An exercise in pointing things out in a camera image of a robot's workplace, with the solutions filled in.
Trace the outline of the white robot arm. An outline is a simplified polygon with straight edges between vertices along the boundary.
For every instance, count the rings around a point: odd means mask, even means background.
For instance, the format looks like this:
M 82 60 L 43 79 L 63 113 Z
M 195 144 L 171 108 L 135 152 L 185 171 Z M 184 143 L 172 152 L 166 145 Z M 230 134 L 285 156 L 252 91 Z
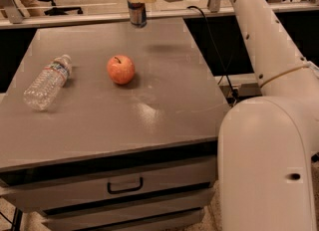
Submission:
M 318 69 L 265 0 L 229 1 L 261 94 L 236 104 L 219 130 L 222 231 L 317 231 Z

